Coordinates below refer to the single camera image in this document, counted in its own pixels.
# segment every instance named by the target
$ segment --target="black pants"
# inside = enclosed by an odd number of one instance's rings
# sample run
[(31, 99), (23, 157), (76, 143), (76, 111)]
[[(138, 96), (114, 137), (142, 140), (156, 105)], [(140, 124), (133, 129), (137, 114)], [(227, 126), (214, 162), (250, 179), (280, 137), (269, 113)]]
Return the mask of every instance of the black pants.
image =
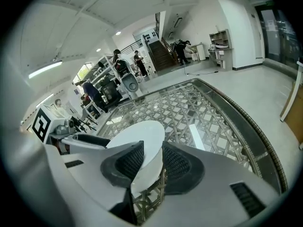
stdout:
[(185, 63), (188, 62), (188, 60), (187, 60), (186, 57), (185, 57), (184, 50), (178, 51), (177, 54), (178, 54), (178, 57), (179, 57), (179, 59), (180, 59), (180, 64), (183, 64), (183, 61), (184, 61)]
[(103, 98), (102, 98), (102, 96), (101, 96), (101, 94), (100, 93), (98, 93), (98, 94), (96, 94), (95, 96), (94, 96), (94, 103), (99, 107), (99, 108), (101, 108), (105, 113), (107, 113), (108, 112), (108, 110), (105, 108), (105, 103), (104, 103), (104, 101), (103, 101)]
[(142, 76), (147, 76), (147, 71), (145, 69), (145, 66), (143, 64), (138, 64), (138, 67), (140, 68)]

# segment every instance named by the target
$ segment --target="textured black rubber pad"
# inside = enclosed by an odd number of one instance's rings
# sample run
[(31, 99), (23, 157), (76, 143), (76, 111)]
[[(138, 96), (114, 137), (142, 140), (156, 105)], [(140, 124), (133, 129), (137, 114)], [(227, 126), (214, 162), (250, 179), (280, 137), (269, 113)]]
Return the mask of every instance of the textured black rubber pad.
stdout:
[(231, 184), (230, 187), (251, 218), (265, 209), (265, 206), (245, 183)]
[(128, 188), (136, 177), (144, 160), (144, 142), (135, 145), (105, 159), (101, 164), (103, 176), (113, 186)]
[(204, 176), (202, 162), (166, 141), (163, 142), (162, 149), (167, 174), (165, 195), (185, 194), (194, 189)]
[(70, 162), (65, 163), (67, 168), (71, 168), (73, 166), (78, 166), (78, 165), (81, 165), (81, 164), (83, 164), (83, 161), (80, 161), (80, 160), (75, 160), (75, 161), (70, 161)]

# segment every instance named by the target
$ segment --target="staircase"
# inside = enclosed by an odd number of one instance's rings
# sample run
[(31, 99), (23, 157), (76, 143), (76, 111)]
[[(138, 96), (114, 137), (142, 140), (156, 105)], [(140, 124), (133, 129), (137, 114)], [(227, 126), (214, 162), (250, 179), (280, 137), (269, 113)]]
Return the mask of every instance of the staircase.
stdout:
[(151, 49), (151, 53), (154, 59), (154, 66), (156, 71), (163, 70), (168, 67), (172, 67), (176, 65), (176, 62), (173, 60), (170, 53), (167, 49), (162, 45), (160, 41), (156, 41), (154, 43), (149, 44)]

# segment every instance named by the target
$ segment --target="white floor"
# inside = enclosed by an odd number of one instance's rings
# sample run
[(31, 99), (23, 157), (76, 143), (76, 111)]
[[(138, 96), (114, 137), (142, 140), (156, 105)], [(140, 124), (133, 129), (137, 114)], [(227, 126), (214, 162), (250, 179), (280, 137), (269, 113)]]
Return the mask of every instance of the white floor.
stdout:
[(292, 186), (302, 165), (303, 152), (299, 142), (279, 115), (286, 103), (293, 80), (288, 76), (267, 68), (257, 66), (250, 69), (225, 72), (218, 67), (210, 67), (203, 61), (194, 68), (186, 68), (186, 73), (199, 74), (218, 70), (219, 73), (208, 75), (186, 75), (184, 69), (175, 70), (160, 77), (150, 76), (142, 82), (143, 94), (168, 87), (188, 79), (200, 78), (213, 85), (245, 110), (265, 133), (273, 145)]

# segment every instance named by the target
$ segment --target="blue shirt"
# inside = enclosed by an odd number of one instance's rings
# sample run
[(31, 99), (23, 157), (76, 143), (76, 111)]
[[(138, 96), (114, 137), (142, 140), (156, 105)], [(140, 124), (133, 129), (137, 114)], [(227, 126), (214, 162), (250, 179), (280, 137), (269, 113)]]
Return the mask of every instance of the blue shirt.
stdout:
[(99, 91), (90, 82), (85, 82), (82, 85), (84, 93), (87, 93), (92, 100), (99, 93)]

